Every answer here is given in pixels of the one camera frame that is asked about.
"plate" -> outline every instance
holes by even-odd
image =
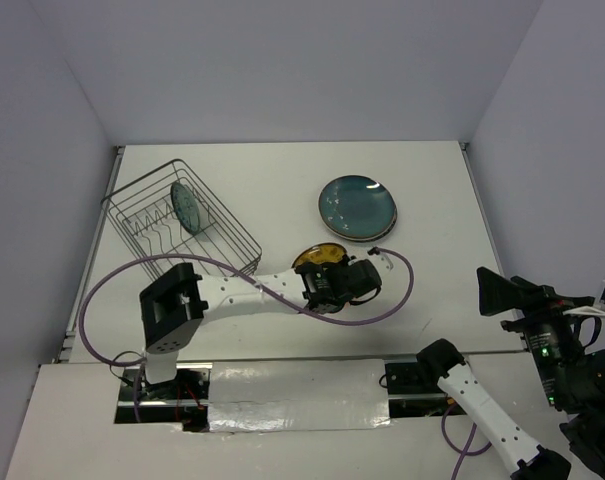
[[[354,242],[374,242],[388,235],[397,221],[397,208],[379,182],[360,175],[336,178],[320,194],[325,225]]]
[[[200,231],[198,199],[193,192],[180,182],[171,185],[171,204],[180,225],[191,235]]]

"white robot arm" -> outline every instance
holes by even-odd
[[[297,314],[302,308],[336,313],[346,304],[371,300],[381,289],[380,272],[392,267],[390,258],[376,249],[364,259],[305,263],[252,277],[253,283],[238,277],[200,276],[191,263],[176,265],[140,294],[146,381],[156,384],[175,378],[178,352],[203,321],[267,312]]]
[[[560,424],[571,452],[605,479],[605,349],[586,352],[605,318],[605,282],[598,298],[566,297],[549,285],[509,280],[483,267],[477,274],[480,313],[521,311],[517,320],[502,321],[502,328],[525,341],[549,405],[574,415]],[[588,317],[594,317],[593,334],[583,345],[581,325]]]
[[[484,390],[458,350],[438,340],[417,354],[430,381],[451,396],[496,449],[512,480],[566,480],[571,464],[547,450]]]

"gray wall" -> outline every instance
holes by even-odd
[[[0,0],[0,478],[63,338],[112,160],[33,9]]]
[[[605,277],[605,0],[544,1],[470,157],[507,273],[594,294]]]
[[[113,139],[470,139],[541,0],[32,0]]]

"white tabletop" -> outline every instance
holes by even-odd
[[[472,356],[486,390],[542,445],[571,460],[558,429],[566,417],[546,405],[530,355]],[[446,479],[457,460],[442,439],[440,418],[394,420],[372,430],[183,433],[174,424],[113,423],[118,380],[103,365],[42,367],[8,480],[111,478]],[[462,445],[466,416],[447,424]],[[473,447],[480,447],[478,434]],[[458,480],[506,480],[493,451],[467,458]],[[596,478],[583,467],[571,479]]]
[[[405,254],[416,274],[409,303],[380,324],[345,328],[275,314],[222,319],[203,324],[181,350],[181,360],[411,354],[442,337],[463,352],[521,349],[517,335],[503,332],[498,318],[478,313],[475,269],[497,270],[497,262],[456,142],[129,146],[115,188],[174,158],[184,159],[260,243],[258,274],[286,270],[313,244],[345,244],[323,225],[319,193],[339,176],[374,178],[398,206],[397,225],[380,244]],[[107,221],[89,286],[132,259]],[[138,295],[149,282],[136,267],[95,297],[87,332],[98,351],[113,357],[143,348]],[[340,315],[382,313],[401,298],[406,284],[406,272],[397,265],[375,301]],[[92,358],[77,340],[71,362],[87,361]]]

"purple cable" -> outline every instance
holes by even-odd
[[[313,318],[315,318],[317,320],[321,320],[323,322],[331,323],[333,325],[342,325],[342,326],[346,326],[346,327],[371,325],[372,323],[377,323],[382,320],[385,320],[386,318],[389,318],[391,315],[395,314],[398,310],[400,310],[406,304],[407,300],[411,296],[411,293],[413,292],[413,285],[415,283],[415,275],[413,272],[413,266],[411,265],[411,262],[409,262],[409,260],[406,257],[404,257],[402,254],[400,254],[398,252],[395,252],[393,250],[388,250],[386,248],[378,248],[378,251],[381,253],[386,253],[388,255],[394,256],[394,257],[400,259],[404,263],[404,265],[406,265],[406,268],[409,271],[409,285],[406,289],[406,293],[404,294],[404,297],[402,297],[402,300],[400,300],[400,302],[395,307],[393,307],[391,310],[387,311],[386,313],[383,313],[382,315],[378,315],[377,317],[367,318],[365,320],[357,320],[354,322],[350,322],[347,320],[337,320],[335,318],[325,317],[324,315],[320,315],[318,313],[311,312],[309,310],[300,308],[295,303],[290,302],[289,300],[281,297],[280,294],[276,293],[275,291],[271,290],[270,288],[268,288],[264,285],[259,285],[259,288],[267,295],[273,297],[274,299],[278,300],[279,302],[283,303],[284,305],[288,306],[289,308],[292,308],[296,312],[303,313],[304,315],[313,317]],[[100,288],[102,288],[105,283],[107,283],[109,280],[111,280],[115,276],[119,275],[123,271],[128,270],[129,268],[134,267],[136,265],[140,265],[142,263],[152,262],[155,260],[171,259],[171,258],[182,259],[182,260],[195,260],[195,261],[199,261],[199,262],[209,263],[211,265],[215,265],[216,267],[222,268],[223,270],[227,270],[227,271],[231,272],[232,274],[234,274],[237,277],[241,278],[242,280],[250,283],[251,285],[257,284],[257,281],[253,277],[241,272],[240,270],[237,270],[236,268],[232,267],[231,265],[227,265],[226,263],[220,262],[218,260],[214,260],[214,259],[208,258],[208,257],[203,257],[200,255],[171,253],[171,254],[152,255],[149,257],[138,258],[131,262],[125,263],[124,265],[119,266],[118,268],[113,270],[111,273],[106,275],[104,278],[102,278],[98,283],[96,283],[93,286],[93,288],[89,291],[87,296],[84,298],[84,301],[82,302],[82,305],[80,306],[80,310],[78,313],[78,332],[80,333],[80,339],[82,340],[84,347],[94,358],[96,358],[97,360],[99,360],[102,363],[110,365],[111,367],[126,368],[126,367],[133,367],[135,365],[140,365],[140,368],[138,369],[138,372],[135,377],[135,381],[133,382],[133,411],[135,413],[135,419],[138,423],[140,423],[138,391],[140,389],[140,383],[142,381],[144,358],[139,358],[137,360],[133,360],[130,362],[119,362],[119,361],[115,361],[115,360],[106,358],[105,356],[98,353],[98,351],[95,348],[93,348],[93,345],[91,345],[88,337],[86,336],[86,328],[85,328],[86,311],[89,306],[89,303],[91,302],[91,300],[93,299],[95,294],[98,292],[98,290],[100,290]]]
[[[475,432],[477,431],[477,428],[478,428],[478,426],[475,423],[471,427],[471,433],[469,434],[469,438],[466,441],[466,445],[464,445],[464,448],[462,450],[460,450],[458,447],[456,447],[454,445],[454,443],[451,441],[451,438],[449,437],[449,434],[446,433],[446,419],[456,406],[457,406],[457,404],[454,403],[449,408],[447,408],[446,412],[444,412],[444,415],[442,415],[442,420],[440,421],[440,427],[442,429],[442,436],[444,437],[444,440],[449,445],[449,447],[451,447],[453,450],[455,450],[457,453],[460,454],[460,457],[458,458],[458,461],[455,464],[455,468],[453,469],[453,474],[451,475],[451,480],[455,480],[457,478],[458,473],[460,471],[460,467],[462,466],[462,462],[464,461],[465,457],[477,457],[478,455],[482,455],[489,448],[491,448],[491,442],[489,442],[484,447],[482,447],[480,450],[476,450],[475,452],[469,451],[469,449],[471,448],[471,443],[473,443],[473,438],[475,437]]]
[[[446,409],[446,412],[444,412],[444,415],[442,415],[442,420],[440,421],[440,428],[442,430],[442,436],[444,437],[444,440],[449,445],[449,447],[451,447],[457,453],[462,454],[462,450],[460,450],[453,443],[453,441],[451,441],[451,437],[449,437],[449,434],[446,433],[446,419],[447,419],[447,417],[449,416],[449,414],[453,411],[453,409],[455,407],[457,407],[456,403],[454,403],[453,405],[451,405],[449,408]],[[475,452],[466,452],[465,456],[467,456],[467,457],[477,457],[478,455],[482,455],[483,453],[485,453],[489,448],[491,448],[491,442],[487,443],[480,450],[476,450]]]
[[[460,472],[460,467],[462,466],[462,462],[464,461],[464,457],[468,455],[469,448],[471,448],[471,443],[473,442],[473,437],[475,437],[475,431],[478,429],[478,426],[474,423],[471,427],[471,434],[469,435],[469,439],[466,441],[466,445],[462,449],[462,453],[460,454],[460,458],[458,458],[458,462],[455,464],[455,468],[453,469],[453,474],[451,475],[451,480],[455,480],[458,478],[458,473]]]

